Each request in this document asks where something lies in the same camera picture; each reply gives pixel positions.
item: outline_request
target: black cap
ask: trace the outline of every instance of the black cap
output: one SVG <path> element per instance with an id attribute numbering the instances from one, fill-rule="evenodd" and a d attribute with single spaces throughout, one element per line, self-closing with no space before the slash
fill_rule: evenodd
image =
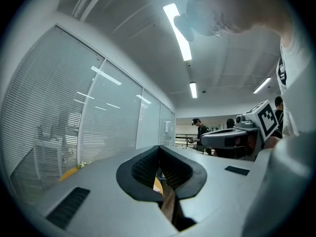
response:
<path id="1" fill-rule="evenodd" d="M 197 122 L 201 122 L 201 120 L 199 118 L 192 119 L 192 125 L 195 125 Z"/>

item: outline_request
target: neck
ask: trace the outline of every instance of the neck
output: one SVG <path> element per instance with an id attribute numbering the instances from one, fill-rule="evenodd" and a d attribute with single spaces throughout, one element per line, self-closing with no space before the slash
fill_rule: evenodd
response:
<path id="1" fill-rule="evenodd" d="M 292 39 L 292 20 L 284 0 L 257 0 L 258 25 L 265 26 L 281 37 L 288 47 Z"/>

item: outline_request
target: rectangular light fixture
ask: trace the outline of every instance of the rectangular light fixture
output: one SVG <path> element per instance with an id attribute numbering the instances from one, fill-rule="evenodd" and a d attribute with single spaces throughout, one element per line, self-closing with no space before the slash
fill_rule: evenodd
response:
<path id="1" fill-rule="evenodd" d="M 110 81 L 116 83 L 117 85 L 121 85 L 121 84 L 122 84 L 122 83 L 119 82 L 118 80 L 115 80 L 113 77 L 109 76 L 108 74 L 104 73 L 103 71 L 101 71 L 100 69 L 98 69 L 98 68 L 96 68 L 96 67 L 94 67 L 94 66 L 92 66 L 91 69 L 92 69 L 93 71 L 97 72 L 99 75 L 105 77 L 106 79 L 108 79 L 108 80 L 110 80 Z"/>
<path id="2" fill-rule="evenodd" d="M 76 102 L 78 102 L 78 103 L 82 103 L 82 104 L 84 104 L 84 102 L 79 101 L 79 100 L 77 100 L 77 99 L 74 99 L 74 101 L 76 101 Z"/>
<path id="3" fill-rule="evenodd" d="M 100 107 L 97 107 L 97 106 L 95 106 L 95 108 L 98 108 L 98 109 L 106 111 L 106 109 L 103 109 L 103 108 L 100 108 Z"/>
<path id="4" fill-rule="evenodd" d="M 175 16 L 180 16 L 180 13 L 178 11 L 177 6 L 172 3 L 169 5 L 166 5 L 163 7 L 164 12 L 166 13 L 170 24 L 172 26 L 172 29 L 176 35 L 176 38 L 178 40 L 179 46 L 180 46 L 180 50 L 183 56 L 183 60 L 184 61 L 189 61 L 192 60 L 192 56 L 191 56 L 191 50 L 190 50 L 190 45 L 189 42 L 187 42 L 187 40 L 184 38 L 184 36 L 180 33 L 180 31 L 178 30 L 178 28 L 176 28 L 176 26 L 174 25 L 173 22 L 173 18 Z"/>
<path id="5" fill-rule="evenodd" d="M 109 105 L 109 106 L 113 106 L 113 107 L 115 107 L 115 108 L 120 109 L 120 107 L 117 107 L 117 106 L 115 106 L 115 105 L 111 105 L 111 104 L 108 104 L 108 103 L 107 103 L 107 105 Z"/>
<path id="6" fill-rule="evenodd" d="M 80 95 L 82 95 L 82 96 L 85 96 L 85 97 L 88 97 L 88 98 L 94 99 L 94 97 L 90 97 L 90 96 L 85 95 L 85 94 L 83 94 L 83 93 L 81 93 L 81 92 L 78 92 L 78 91 L 77 91 L 77 93 L 78 93 L 78 94 L 80 94 Z"/>
<path id="7" fill-rule="evenodd" d="M 148 101 L 146 98 L 142 97 L 141 95 L 136 95 L 137 97 L 139 97 L 140 99 L 143 99 L 143 101 L 147 104 L 151 104 L 150 101 Z"/>
<path id="8" fill-rule="evenodd" d="M 191 82 L 190 83 L 190 88 L 191 88 L 192 97 L 193 98 L 198 98 L 196 83 L 195 82 Z"/>
<path id="9" fill-rule="evenodd" d="M 263 88 L 264 85 L 266 85 L 268 83 L 268 81 L 270 81 L 271 77 L 268 77 L 267 79 L 265 79 L 265 81 L 259 86 L 259 88 L 257 88 L 253 93 L 256 94 L 259 92 L 260 89 Z"/>

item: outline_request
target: gray surface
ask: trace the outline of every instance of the gray surface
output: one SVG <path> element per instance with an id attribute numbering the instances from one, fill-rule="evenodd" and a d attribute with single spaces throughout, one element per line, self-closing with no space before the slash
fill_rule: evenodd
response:
<path id="1" fill-rule="evenodd" d="M 207 171 L 206 183 L 199 194 L 180 202 L 185 216 L 199 223 L 179 235 L 239 235 L 263 179 L 270 153 L 261 152 L 255 162 L 249 162 L 205 156 L 195 150 L 168 148 L 200 163 Z M 47 192 L 36 205 L 37 210 L 46 216 L 74 187 L 79 186 L 91 192 L 67 231 L 91 237 L 175 235 L 178 231 L 157 204 L 133 200 L 116 181 L 119 165 L 147 149 L 91 163 Z M 243 176 L 224 170 L 229 165 L 250 169 L 250 173 Z"/>

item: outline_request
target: railing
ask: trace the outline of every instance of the railing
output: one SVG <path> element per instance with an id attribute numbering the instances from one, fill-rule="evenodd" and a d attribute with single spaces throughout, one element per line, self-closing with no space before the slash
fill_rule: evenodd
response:
<path id="1" fill-rule="evenodd" d="M 188 147 L 188 148 L 196 148 L 197 143 L 189 143 L 187 139 L 196 138 L 196 134 L 184 134 L 184 133 L 176 133 L 176 147 Z"/>

